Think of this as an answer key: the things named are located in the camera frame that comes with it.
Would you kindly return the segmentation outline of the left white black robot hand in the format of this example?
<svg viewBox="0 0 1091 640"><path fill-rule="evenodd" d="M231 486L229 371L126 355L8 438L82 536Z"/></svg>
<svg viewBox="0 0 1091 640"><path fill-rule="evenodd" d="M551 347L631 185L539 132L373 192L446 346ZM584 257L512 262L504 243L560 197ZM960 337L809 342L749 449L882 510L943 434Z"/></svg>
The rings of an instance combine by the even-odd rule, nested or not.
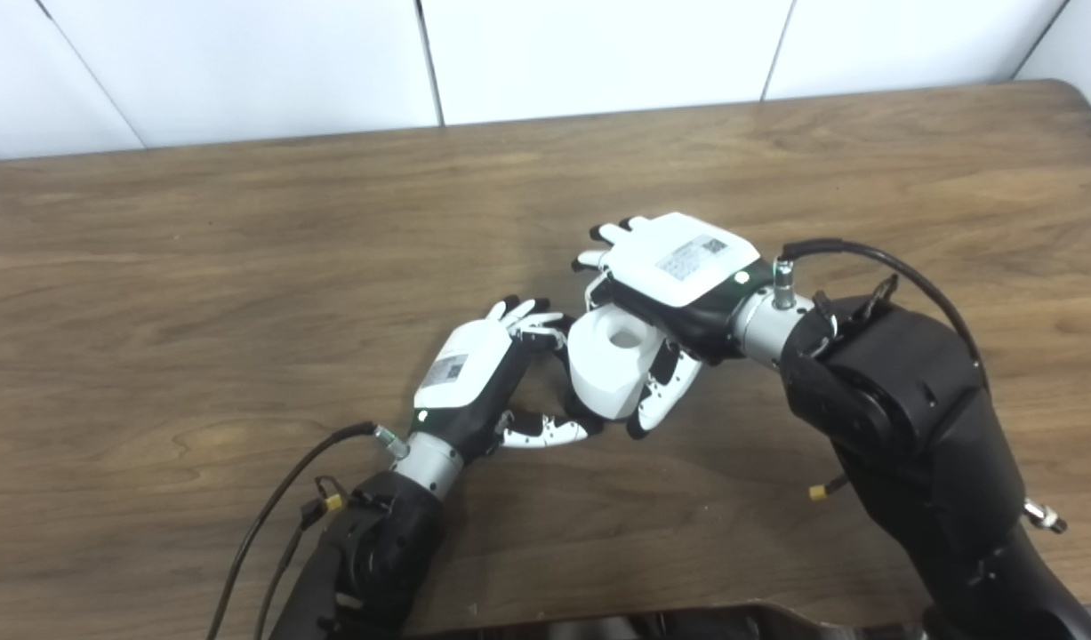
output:
<svg viewBox="0 0 1091 640"><path fill-rule="evenodd" d="M597 416L550 416L512 403L536 357L553 354L570 369L573 324L546 297L506 295L459 325L413 394L411 432L446 443L464 463L501 446L554 447L601 434L606 422Z"/></svg>

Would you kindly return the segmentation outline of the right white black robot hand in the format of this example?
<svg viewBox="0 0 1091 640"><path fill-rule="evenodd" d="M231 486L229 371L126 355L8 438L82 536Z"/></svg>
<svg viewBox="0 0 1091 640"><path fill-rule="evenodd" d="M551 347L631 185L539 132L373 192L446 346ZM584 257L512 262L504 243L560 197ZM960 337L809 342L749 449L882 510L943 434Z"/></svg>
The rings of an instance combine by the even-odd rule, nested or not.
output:
<svg viewBox="0 0 1091 640"><path fill-rule="evenodd" d="M736 317L767 286L770 267L748 240L683 213L598 224L590 238L603 247L571 259L572 271L597 275L585 291L587 307L613 304L662 334L638 404L623 419L630 437L643 440L704 365L747 357Z"/></svg>

